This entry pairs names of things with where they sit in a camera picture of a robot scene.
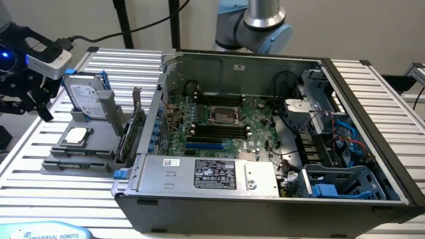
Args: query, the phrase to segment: warning label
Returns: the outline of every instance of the warning label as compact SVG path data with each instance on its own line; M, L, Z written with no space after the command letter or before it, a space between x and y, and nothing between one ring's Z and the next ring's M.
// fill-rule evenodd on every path
M90 86L83 85L70 85L70 90L81 107L81 112L91 118L105 118L95 90Z
M195 188L235 190L234 161L197 159L193 185Z

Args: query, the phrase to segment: power supply label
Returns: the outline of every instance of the power supply label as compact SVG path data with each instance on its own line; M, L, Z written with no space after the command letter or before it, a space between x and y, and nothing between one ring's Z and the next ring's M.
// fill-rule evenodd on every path
M195 188L235 190L234 161L197 159L193 185Z

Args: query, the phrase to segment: robotic arm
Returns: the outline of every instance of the robotic arm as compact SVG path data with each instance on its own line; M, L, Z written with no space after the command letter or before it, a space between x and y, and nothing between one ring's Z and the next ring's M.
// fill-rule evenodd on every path
M221 0L215 27L215 51L278 54L291 36L279 0Z
M57 95L61 76L70 62L71 43L54 42L25 26L17 26L0 0L0 112L21 115L35 110L41 119L53 119L46 104Z

